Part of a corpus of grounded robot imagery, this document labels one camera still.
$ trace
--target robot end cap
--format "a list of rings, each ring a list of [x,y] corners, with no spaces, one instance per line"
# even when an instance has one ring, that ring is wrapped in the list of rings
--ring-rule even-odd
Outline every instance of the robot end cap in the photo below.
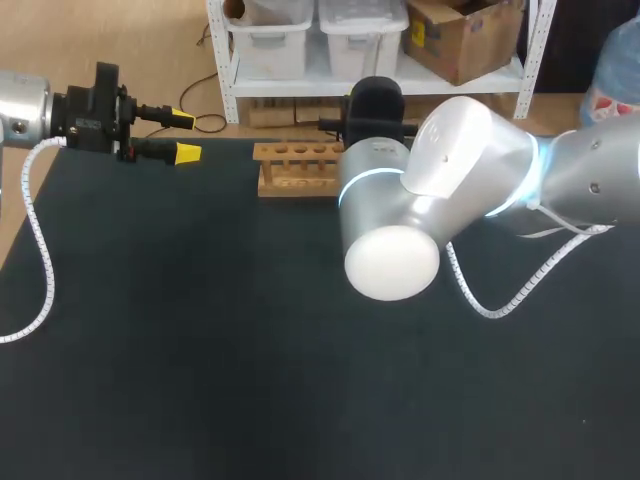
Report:
[[[408,226],[382,227],[366,233],[347,251],[349,281],[374,300],[396,301],[427,288],[440,267],[433,239]]]

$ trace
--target white plastic bin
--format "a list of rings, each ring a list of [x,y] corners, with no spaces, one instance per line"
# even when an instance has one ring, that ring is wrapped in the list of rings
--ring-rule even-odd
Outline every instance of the white plastic bin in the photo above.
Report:
[[[313,0],[291,0],[291,25],[243,25],[227,20],[242,64],[250,78],[296,80],[304,77],[307,30],[313,20]]]
[[[394,77],[402,31],[409,26],[403,0],[319,0],[320,28],[329,37],[334,77]]]

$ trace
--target blue bottle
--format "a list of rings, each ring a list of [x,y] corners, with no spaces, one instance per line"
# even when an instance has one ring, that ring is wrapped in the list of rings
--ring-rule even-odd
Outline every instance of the blue bottle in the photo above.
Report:
[[[640,112],[640,17],[616,28],[602,48],[580,118],[585,126]]]

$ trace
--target yellow tip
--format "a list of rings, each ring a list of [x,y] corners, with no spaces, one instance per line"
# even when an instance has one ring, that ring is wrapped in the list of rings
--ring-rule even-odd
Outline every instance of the yellow tip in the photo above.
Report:
[[[176,110],[175,108],[171,109],[171,113],[178,116],[178,117],[187,117],[193,120],[193,125],[191,126],[191,130],[193,130],[194,128],[196,128],[196,117],[194,117],[193,115],[189,115],[188,113],[182,112],[180,110]]]
[[[197,145],[187,145],[186,143],[178,143],[177,145],[178,153],[176,153],[176,165],[200,161],[202,147]]]

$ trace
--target wooden test tube rack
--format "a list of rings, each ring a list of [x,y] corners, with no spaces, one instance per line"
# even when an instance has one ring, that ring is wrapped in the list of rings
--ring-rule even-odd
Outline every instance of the wooden test tube rack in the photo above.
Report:
[[[256,143],[260,197],[335,197],[340,193],[340,142]]]

